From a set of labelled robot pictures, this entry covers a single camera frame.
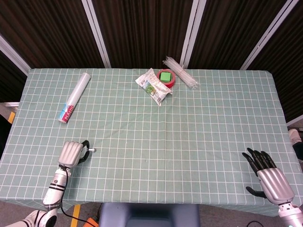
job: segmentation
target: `small screw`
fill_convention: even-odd
[[[97,150],[95,148],[90,148],[90,149],[87,149],[87,151],[90,151],[90,152],[96,152]]]

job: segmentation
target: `dark wall panel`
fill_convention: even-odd
[[[81,0],[6,0],[0,33],[31,68],[103,68]]]
[[[303,115],[303,1],[299,1],[249,70],[273,74],[286,121]]]
[[[192,0],[94,0],[113,68],[163,68],[180,61]]]
[[[0,51],[0,103],[19,102],[26,75]]]
[[[285,0],[208,0],[189,69],[238,70]]]

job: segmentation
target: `black cable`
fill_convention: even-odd
[[[98,209],[98,213],[97,213],[98,221],[100,220],[99,213],[100,213],[100,209],[101,209],[102,204],[103,204],[103,203],[100,204],[99,209]]]
[[[251,221],[250,223],[247,224],[246,227],[249,227],[249,225],[250,225],[251,223],[254,223],[254,222],[256,222],[256,223],[260,224],[262,227],[264,227],[264,226],[263,226],[260,222],[258,222],[258,221]]]
[[[67,186],[67,183],[68,183],[68,172],[67,172],[65,166],[59,165],[59,167],[62,168],[62,169],[64,169],[64,171],[65,171],[65,173],[66,173],[66,184],[65,184],[65,188],[64,188],[64,191],[63,191],[63,194],[62,194],[62,197],[61,197],[61,204],[62,204],[63,196],[64,196],[65,189],[66,189],[66,186]],[[76,217],[74,217],[74,216],[72,216],[72,215],[66,214],[66,213],[64,212],[64,210],[63,210],[63,207],[61,207],[61,210],[62,210],[62,213],[63,213],[64,215],[66,215],[66,216],[68,216],[68,217],[70,217],[70,218],[74,218],[74,219],[76,219],[76,220],[78,220],[78,221],[86,222],[86,223],[90,224],[91,226],[96,227],[96,226],[94,226],[93,224],[89,223],[88,221],[85,221],[85,220],[76,218]]]

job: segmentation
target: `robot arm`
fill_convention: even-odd
[[[80,153],[85,146],[87,151],[84,157],[80,158]],[[35,210],[24,220],[7,227],[53,227],[57,221],[57,210],[62,207],[66,183],[68,177],[71,176],[70,169],[84,162],[88,158],[90,151],[95,152],[96,150],[89,148],[87,140],[83,143],[65,142],[58,161],[60,168],[55,172],[43,199],[43,205],[47,211]]]
[[[246,187],[247,191],[254,196],[268,199],[271,203],[279,206],[279,216],[285,226],[302,227],[303,213],[301,209],[293,205],[294,192],[290,187],[285,175],[277,168],[272,158],[264,151],[258,152],[247,148],[252,158],[242,153],[249,162],[252,170],[260,180],[263,191],[255,191]]]

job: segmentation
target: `plastic bag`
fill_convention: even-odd
[[[158,106],[161,106],[168,93],[172,94],[172,91],[156,77],[152,68],[136,79],[136,83],[155,100]]]

